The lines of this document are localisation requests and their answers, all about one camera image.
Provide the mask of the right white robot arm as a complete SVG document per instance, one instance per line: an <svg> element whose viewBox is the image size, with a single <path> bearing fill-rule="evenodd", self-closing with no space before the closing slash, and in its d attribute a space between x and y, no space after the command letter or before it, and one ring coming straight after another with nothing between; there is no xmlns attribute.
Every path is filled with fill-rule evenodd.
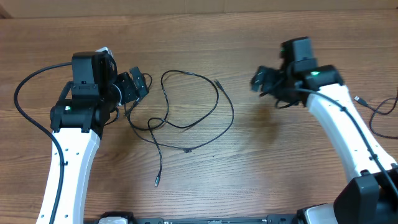
<svg viewBox="0 0 398 224"><path fill-rule="evenodd" d="M281 44L278 69L260 66L251 88L286 107L302 103L318 120L345 171L347 186L332 203L269 215L267 223L397 223L397 161L360 117L339 71L320 66L308 37Z"/></svg>

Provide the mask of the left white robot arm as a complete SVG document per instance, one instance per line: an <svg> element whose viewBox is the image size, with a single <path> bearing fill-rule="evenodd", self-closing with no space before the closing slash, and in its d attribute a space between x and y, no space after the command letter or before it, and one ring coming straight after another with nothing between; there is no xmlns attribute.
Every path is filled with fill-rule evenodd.
<svg viewBox="0 0 398 224"><path fill-rule="evenodd" d="M88 180L105 124L118 106L149 92L138 67L118 73L108 48L72 57L73 80L50 111L56 139L37 223L83 223Z"/></svg>

